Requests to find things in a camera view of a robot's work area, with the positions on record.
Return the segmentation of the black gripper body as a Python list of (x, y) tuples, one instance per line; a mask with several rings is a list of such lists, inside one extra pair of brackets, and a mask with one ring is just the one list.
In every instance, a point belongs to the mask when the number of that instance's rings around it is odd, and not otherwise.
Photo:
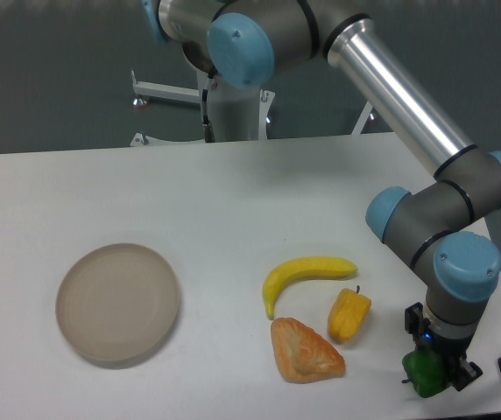
[(477, 326), (477, 322), (453, 325), (439, 318), (424, 317), (418, 331), (417, 348), (437, 354), (447, 371), (460, 371), (469, 366), (466, 352)]

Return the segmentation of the silver blue-capped robot arm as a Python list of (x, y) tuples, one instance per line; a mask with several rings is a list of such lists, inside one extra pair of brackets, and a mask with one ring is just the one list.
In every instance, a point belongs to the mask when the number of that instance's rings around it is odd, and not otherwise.
[(501, 256), (469, 226), (501, 208), (501, 151), (486, 153), (433, 103), (351, 1), (144, 1), (154, 40), (179, 42), (201, 73), (208, 143), (256, 140), (263, 85), (316, 56), (342, 70), (433, 176), (418, 193), (390, 187), (370, 203), (371, 231), (426, 285), (405, 311), (415, 348), (403, 368), (415, 392), (462, 390), (480, 377), (467, 349)]

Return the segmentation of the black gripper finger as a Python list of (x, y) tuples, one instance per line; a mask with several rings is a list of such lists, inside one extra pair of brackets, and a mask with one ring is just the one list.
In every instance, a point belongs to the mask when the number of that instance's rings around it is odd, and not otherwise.
[(416, 346), (423, 346), (423, 335), (426, 332), (423, 305), (417, 302), (405, 308), (405, 330), (412, 336)]
[(473, 361), (460, 359), (449, 371), (449, 381), (456, 391), (462, 391), (483, 375), (483, 370)]

